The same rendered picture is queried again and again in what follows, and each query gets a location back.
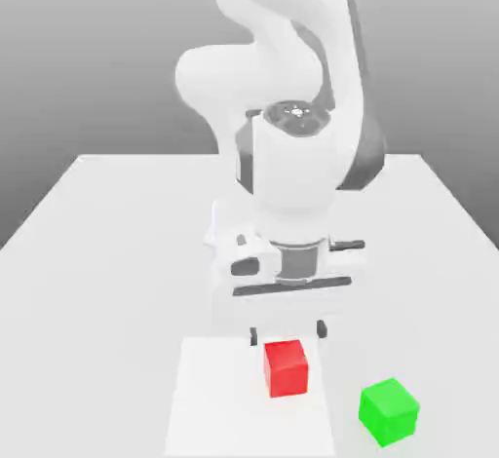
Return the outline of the small red cube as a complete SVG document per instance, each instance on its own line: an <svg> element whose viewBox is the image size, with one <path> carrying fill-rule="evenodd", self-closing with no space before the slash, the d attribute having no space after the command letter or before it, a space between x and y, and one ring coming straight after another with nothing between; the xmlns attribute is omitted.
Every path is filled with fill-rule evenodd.
<svg viewBox="0 0 499 458"><path fill-rule="evenodd" d="M309 364L299 339L265 343L263 369L271 398L307 393Z"/></svg>

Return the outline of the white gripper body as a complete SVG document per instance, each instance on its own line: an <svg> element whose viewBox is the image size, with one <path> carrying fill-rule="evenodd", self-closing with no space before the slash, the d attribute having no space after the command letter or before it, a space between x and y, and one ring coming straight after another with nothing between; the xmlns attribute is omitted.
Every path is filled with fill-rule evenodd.
<svg viewBox="0 0 499 458"><path fill-rule="evenodd" d="M230 284L211 288L211 324L215 329L299 329L335 312L352 288L349 276L300 284Z"/></svg>

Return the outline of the small green cube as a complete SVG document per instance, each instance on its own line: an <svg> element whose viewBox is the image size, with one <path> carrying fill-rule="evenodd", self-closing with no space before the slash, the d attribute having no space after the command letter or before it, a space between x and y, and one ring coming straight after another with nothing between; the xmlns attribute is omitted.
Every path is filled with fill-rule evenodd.
<svg viewBox="0 0 499 458"><path fill-rule="evenodd" d="M414 434L420 403L395 377L361 391L359 420L380 447Z"/></svg>

